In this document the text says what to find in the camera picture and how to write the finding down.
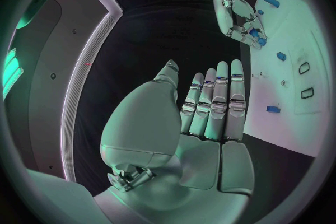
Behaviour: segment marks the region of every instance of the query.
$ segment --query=glowing green light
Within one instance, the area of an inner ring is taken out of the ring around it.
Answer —
[[[2,79],[2,97],[6,98],[10,89],[18,78],[23,74],[24,70],[19,67],[18,60],[15,58],[16,49],[12,49],[4,61],[4,73]]]

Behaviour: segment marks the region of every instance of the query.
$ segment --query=led light strip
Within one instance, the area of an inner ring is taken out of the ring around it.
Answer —
[[[76,182],[73,163],[73,130],[77,107],[87,75],[101,46],[116,23],[108,13],[88,39],[73,69],[63,104],[60,149],[66,180]]]

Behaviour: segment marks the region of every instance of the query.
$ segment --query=blue object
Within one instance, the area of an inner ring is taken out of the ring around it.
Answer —
[[[253,36],[253,37],[259,36],[257,30],[254,29],[254,28],[250,31],[250,35]]]
[[[258,43],[261,45],[261,46],[264,46],[266,45],[266,39],[265,38],[258,38]]]
[[[280,2],[277,0],[264,0],[267,3],[270,3],[271,5],[275,6],[276,8],[278,8],[280,6]]]
[[[278,59],[280,59],[280,60],[283,60],[283,61],[286,60],[286,55],[283,54],[282,52],[278,52],[278,53],[277,53],[277,57],[278,57]]]
[[[266,111],[270,113],[280,113],[280,108],[278,108],[277,106],[269,105],[266,107]]]

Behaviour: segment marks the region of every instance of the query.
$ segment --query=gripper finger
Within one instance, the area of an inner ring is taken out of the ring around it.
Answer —
[[[197,73],[194,76],[188,95],[186,96],[186,99],[180,112],[182,120],[182,128],[181,128],[182,133],[188,133],[189,131],[196,110],[196,106],[198,105],[203,82],[204,82],[204,75],[202,73]]]
[[[194,134],[196,136],[203,136],[204,131],[206,130],[215,80],[216,70],[210,68],[207,71],[202,92],[200,93],[199,102],[196,107],[193,121],[189,130],[191,134]]]
[[[245,84],[242,64],[239,60],[231,63],[230,102],[224,136],[228,139],[242,140],[245,124]]]
[[[220,141],[223,134],[226,103],[227,103],[228,65],[226,62],[219,62],[217,66],[216,81],[210,115],[206,127],[205,137]]]

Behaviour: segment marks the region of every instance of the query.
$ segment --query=green light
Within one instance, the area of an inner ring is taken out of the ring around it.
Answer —
[[[15,58],[16,49],[12,49],[6,56],[4,61],[4,73],[2,79],[2,97],[6,98],[10,89],[18,78],[23,74],[24,70],[19,67],[18,60]]]

